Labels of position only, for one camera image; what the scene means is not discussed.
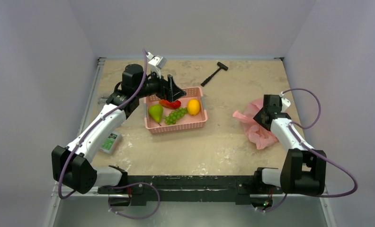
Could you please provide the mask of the pink plastic bag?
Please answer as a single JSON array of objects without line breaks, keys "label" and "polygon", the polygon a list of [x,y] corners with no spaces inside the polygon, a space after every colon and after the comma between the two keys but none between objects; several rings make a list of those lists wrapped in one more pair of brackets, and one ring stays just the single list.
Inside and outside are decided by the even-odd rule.
[{"label": "pink plastic bag", "polygon": [[260,126],[253,118],[263,107],[263,98],[258,98],[247,104],[245,110],[241,113],[235,111],[232,116],[238,120],[246,137],[250,142],[256,145],[258,150],[270,147],[278,142],[277,137]]}]

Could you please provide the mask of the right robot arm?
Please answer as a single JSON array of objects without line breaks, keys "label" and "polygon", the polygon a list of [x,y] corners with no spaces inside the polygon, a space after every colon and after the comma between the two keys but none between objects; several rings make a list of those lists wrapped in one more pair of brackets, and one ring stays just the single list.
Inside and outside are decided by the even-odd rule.
[{"label": "right robot arm", "polygon": [[290,102],[279,95],[264,95],[263,107],[254,120],[275,135],[286,151],[282,169],[259,167],[252,180],[253,188],[265,192],[272,186],[284,193],[319,196],[324,192],[326,154],[322,150],[310,152],[308,144],[294,128],[286,109]]}]

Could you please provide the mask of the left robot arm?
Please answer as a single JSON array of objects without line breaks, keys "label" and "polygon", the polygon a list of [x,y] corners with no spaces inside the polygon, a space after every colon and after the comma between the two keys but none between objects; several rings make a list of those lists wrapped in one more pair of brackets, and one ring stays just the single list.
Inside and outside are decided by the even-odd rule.
[{"label": "left robot arm", "polygon": [[115,193],[126,191],[128,181],[122,177],[125,174],[123,169],[116,166],[94,168],[91,165],[98,149],[129,118],[141,98],[155,95],[174,102],[186,95],[171,75],[164,78],[154,71],[150,74],[146,71],[147,68],[139,64],[127,65],[122,80],[116,84],[94,121],[68,145],[53,149],[53,178],[58,182],[60,198],[66,198],[62,194],[63,185],[81,194],[101,186],[110,187]]}]

